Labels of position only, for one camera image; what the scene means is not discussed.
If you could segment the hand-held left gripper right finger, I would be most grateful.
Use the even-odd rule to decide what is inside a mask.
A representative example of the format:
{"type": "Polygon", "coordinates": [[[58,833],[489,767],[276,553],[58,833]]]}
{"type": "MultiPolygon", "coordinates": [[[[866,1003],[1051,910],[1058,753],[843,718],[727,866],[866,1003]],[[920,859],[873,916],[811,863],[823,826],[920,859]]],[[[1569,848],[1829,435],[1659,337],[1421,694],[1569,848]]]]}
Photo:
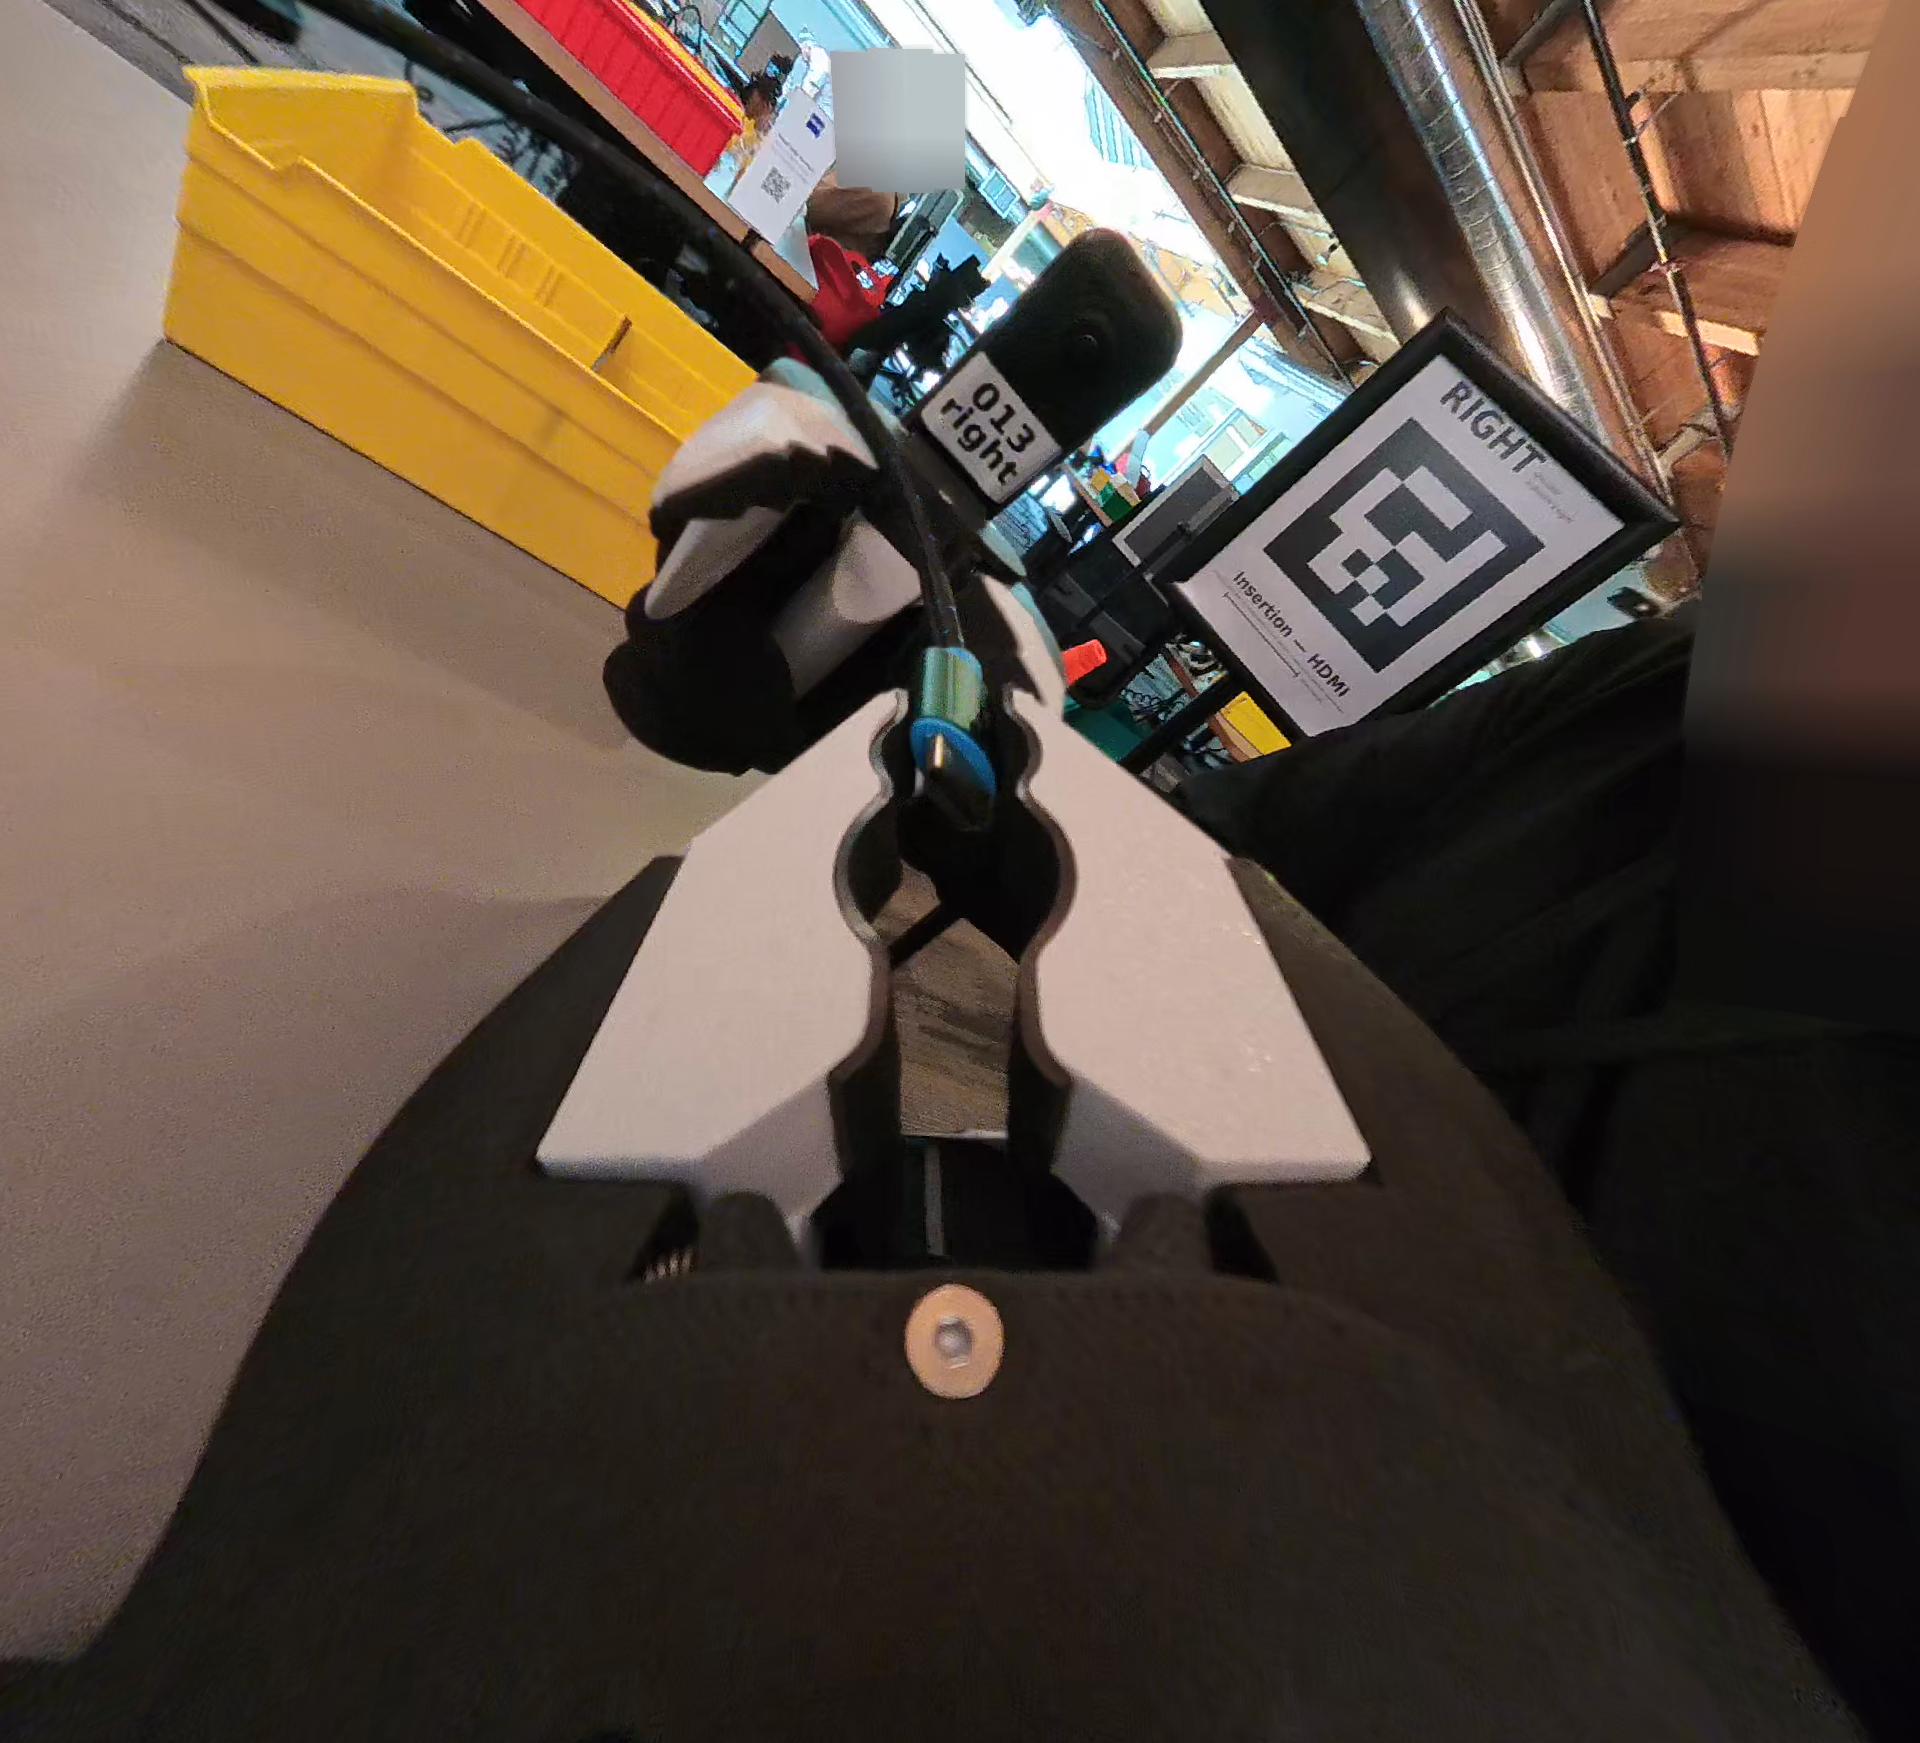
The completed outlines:
{"type": "Polygon", "coordinates": [[[1043,1166],[1104,1234],[1151,1198],[1360,1179],[1370,1147],[1232,857],[1043,706],[1012,717],[1063,869],[1019,962],[1043,1166]]]}

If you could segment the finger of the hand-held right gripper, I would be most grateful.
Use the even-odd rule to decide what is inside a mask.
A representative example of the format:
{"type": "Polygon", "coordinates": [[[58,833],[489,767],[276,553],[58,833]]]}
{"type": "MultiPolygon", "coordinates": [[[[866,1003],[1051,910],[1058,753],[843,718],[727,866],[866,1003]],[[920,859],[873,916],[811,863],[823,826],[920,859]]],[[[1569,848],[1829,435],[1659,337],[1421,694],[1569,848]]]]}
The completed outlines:
{"type": "Polygon", "coordinates": [[[971,652],[994,704],[1019,691],[1046,718],[1064,718],[1069,677],[1063,647],[1023,581],[996,574],[971,580],[971,652]]]}

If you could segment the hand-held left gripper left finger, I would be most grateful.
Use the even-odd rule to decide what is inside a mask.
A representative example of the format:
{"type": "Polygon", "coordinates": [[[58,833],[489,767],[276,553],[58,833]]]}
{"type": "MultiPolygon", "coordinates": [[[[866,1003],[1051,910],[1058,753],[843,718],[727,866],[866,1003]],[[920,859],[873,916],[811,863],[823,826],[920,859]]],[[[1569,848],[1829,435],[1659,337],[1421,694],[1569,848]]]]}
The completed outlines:
{"type": "Polygon", "coordinates": [[[899,890],[889,742],[902,692],[859,706],[706,826],[539,1138],[539,1172],[754,1194],[793,1234],[899,1128],[899,890]]]}

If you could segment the yellow plastic bin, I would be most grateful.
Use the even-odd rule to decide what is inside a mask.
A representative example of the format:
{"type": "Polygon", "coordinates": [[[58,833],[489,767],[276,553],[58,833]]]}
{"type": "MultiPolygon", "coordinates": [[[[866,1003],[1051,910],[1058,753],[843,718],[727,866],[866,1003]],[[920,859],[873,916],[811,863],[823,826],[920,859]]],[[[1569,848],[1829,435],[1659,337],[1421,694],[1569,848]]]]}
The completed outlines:
{"type": "Polygon", "coordinates": [[[185,75],[167,340],[624,605],[658,473],[748,366],[414,84],[185,75]]]}

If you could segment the person's right hand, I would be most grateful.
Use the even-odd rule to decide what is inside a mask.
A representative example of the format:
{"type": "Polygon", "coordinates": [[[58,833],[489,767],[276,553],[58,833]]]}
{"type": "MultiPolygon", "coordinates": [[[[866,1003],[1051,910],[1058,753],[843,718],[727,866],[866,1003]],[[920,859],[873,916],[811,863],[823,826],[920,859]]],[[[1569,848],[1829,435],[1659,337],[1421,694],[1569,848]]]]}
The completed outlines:
{"type": "Polygon", "coordinates": [[[911,568],[878,626],[811,683],[775,639],[790,602],[852,540],[875,479],[849,452],[790,446],[727,464],[697,488],[658,482],[657,575],[629,600],[602,667],[637,742],[693,768],[773,772],[905,685],[926,640],[911,568]]]}

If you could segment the white paper sign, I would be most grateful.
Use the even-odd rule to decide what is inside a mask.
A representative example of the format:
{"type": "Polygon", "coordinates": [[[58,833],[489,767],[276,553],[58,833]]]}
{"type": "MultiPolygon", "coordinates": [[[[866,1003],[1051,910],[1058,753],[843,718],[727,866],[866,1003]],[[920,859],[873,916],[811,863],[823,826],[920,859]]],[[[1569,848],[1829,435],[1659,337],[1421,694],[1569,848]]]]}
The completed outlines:
{"type": "Polygon", "coordinates": [[[803,217],[835,156],[831,108],[803,89],[789,91],[770,124],[736,167],[725,202],[764,242],[779,242],[803,217]]]}

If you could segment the framed marker sign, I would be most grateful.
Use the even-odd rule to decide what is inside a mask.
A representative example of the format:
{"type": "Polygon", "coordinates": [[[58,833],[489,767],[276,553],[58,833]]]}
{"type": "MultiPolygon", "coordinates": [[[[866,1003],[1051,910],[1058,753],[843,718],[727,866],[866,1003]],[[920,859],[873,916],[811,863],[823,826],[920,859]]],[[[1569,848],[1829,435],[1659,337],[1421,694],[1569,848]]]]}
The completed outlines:
{"type": "Polygon", "coordinates": [[[1432,702],[1678,526],[1443,311],[1168,559],[1164,598],[1312,739],[1432,702]]]}

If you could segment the person's black clothing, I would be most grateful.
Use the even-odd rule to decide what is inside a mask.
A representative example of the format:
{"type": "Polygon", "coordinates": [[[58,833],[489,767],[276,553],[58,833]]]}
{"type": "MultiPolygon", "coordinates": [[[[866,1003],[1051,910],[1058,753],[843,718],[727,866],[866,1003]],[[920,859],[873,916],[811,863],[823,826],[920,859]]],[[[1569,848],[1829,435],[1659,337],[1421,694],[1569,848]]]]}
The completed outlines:
{"type": "Polygon", "coordinates": [[[1499,1099],[1871,1739],[1918,1728],[1916,1026],[1681,996],[1699,600],[1187,776],[1499,1099]]]}

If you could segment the long red plastic bin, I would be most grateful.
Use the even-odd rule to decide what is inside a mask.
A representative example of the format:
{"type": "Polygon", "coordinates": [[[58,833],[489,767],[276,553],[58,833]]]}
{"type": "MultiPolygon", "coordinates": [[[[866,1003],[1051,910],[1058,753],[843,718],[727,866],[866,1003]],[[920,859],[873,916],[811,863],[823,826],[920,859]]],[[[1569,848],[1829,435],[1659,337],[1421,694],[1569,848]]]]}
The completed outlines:
{"type": "Polygon", "coordinates": [[[741,101],[635,0],[512,2],[698,176],[741,139],[741,101]]]}

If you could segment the wooden table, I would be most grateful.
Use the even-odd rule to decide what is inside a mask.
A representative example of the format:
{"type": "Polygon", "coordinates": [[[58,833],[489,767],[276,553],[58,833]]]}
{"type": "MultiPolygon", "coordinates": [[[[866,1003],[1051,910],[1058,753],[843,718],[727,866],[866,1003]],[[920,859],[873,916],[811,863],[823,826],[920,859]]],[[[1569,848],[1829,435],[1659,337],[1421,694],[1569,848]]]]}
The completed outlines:
{"type": "Polygon", "coordinates": [[[811,258],[804,234],[799,222],[784,226],[777,240],[764,239],[717,194],[690,165],[676,156],[633,109],[599,81],[553,35],[543,29],[513,0],[471,0],[478,7],[504,29],[513,43],[538,57],[539,67],[608,124],[627,147],[667,176],[703,214],[718,226],[732,242],[748,251],[758,266],[775,276],[790,297],[803,305],[814,305],[817,286],[814,280],[811,258]]]}

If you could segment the silver ventilation duct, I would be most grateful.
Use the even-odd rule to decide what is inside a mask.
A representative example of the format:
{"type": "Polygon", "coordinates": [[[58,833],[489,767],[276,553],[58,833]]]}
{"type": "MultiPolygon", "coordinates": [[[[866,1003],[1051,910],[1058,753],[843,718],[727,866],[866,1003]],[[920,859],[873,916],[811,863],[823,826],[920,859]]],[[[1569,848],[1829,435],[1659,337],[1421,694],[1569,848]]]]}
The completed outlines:
{"type": "Polygon", "coordinates": [[[1486,338],[1561,410],[1621,444],[1626,424],[1595,327],[1455,2],[1353,4],[1486,294],[1486,338]]]}

